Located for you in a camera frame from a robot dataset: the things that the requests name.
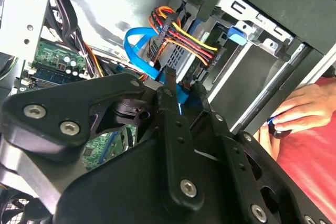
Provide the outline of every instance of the cooling fan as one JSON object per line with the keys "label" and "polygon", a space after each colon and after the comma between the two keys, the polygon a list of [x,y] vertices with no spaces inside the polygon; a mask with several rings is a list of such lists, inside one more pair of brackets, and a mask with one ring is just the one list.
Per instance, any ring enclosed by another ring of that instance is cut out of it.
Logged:
{"label": "cooling fan", "polygon": [[41,201],[21,191],[15,189],[3,191],[0,204],[0,224],[51,223],[51,214]]}

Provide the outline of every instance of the screw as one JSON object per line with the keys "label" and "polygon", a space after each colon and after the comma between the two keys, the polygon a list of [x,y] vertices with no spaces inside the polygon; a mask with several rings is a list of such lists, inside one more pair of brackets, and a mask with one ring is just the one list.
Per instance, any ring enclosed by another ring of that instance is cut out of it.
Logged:
{"label": "screw", "polygon": [[169,95],[170,97],[173,96],[173,93],[170,91],[170,89],[164,89],[163,90],[167,95]]}
{"label": "screw", "polygon": [[249,141],[249,142],[252,141],[252,137],[250,137],[250,135],[244,133],[244,137],[246,138],[247,141]]}
{"label": "screw", "polygon": [[182,192],[190,198],[194,198],[197,194],[196,186],[188,179],[181,180],[180,188]]}
{"label": "screw", "polygon": [[140,86],[140,84],[135,80],[131,80],[131,84],[136,86],[136,87]]}
{"label": "screw", "polygon": [[79,133],[79,126],[77,123],[66,121],[62,122],[60,125],[60,130],[63,134],[74,136]]}
{"label": "screw", "polygon": [[315,224],[315,221],[308,215],[305,215],[305,221],[307,224]]}
{"label": "screw", "polygon": [[46,115],[47,111],[40,105],[31,104],[24,107],[23,113],[29,118],[40,119]]}
{"label": "screw", "polygon": [[219,114],[216,114],[216,118],[217,118],[218,120],[220,120],[220,121],[223,121],[223,118],[222,118],[222,116],[221,116],[221,115],[219,115]]}
{"label": "screw", "polygon": [[266,223],[267,221],[267,216],[263,209],[259,207],[258,205],[253,204],[251,206],[251,210],[253,215],[261,222],[261,223]]}

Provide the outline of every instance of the green circuit board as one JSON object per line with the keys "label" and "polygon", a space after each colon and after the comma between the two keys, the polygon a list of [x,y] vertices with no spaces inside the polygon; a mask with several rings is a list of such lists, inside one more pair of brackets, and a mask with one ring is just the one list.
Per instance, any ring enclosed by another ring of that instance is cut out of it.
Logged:
{"label": "green circuit board", "polygon": [[[131,130],[134,138],[137,128],[133,125],[126,125],[126,127]],[[95,169],[123,152],[121,130],[122,128],[114,136],[112,142],[110,142],[112,133],[106,133],[90,140],[86,144],[83,150],[82,161],[87,170]]]}
{"label": "green circuit board", "polygon": [[70,61],[75,61],[79,70],[86,68],[86,63],[82,56],[45,41],[40,42],[32,66],[36,67],[40,64],[63,72],[67,66],[70,66],[70,62],[64,61],[65,57],[69,57]]}

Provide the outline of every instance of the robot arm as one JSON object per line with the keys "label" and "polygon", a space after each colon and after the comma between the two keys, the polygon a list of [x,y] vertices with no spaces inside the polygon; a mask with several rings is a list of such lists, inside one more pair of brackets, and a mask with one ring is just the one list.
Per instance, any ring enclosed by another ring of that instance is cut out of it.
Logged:
{"label": "robot arm", "polygon": [[[54,223],[328,223],[251,135],[229,131],[200,83],[180,113],[174,71],[162,77],[154,89],[118,74],[11,96],[1,164]],[[124,124],[138,126],[135,147],[85,172],[84,144]]]}

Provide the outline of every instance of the person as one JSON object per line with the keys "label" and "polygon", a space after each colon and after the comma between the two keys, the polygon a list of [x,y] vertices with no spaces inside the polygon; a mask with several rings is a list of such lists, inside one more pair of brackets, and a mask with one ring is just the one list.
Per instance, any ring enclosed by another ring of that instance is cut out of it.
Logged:
{"label": "person", "polygon": [[295,90],[272,116],[276,130],[292,133],[275,139],[264,124],[255,139],[336,223],[336,78]]}

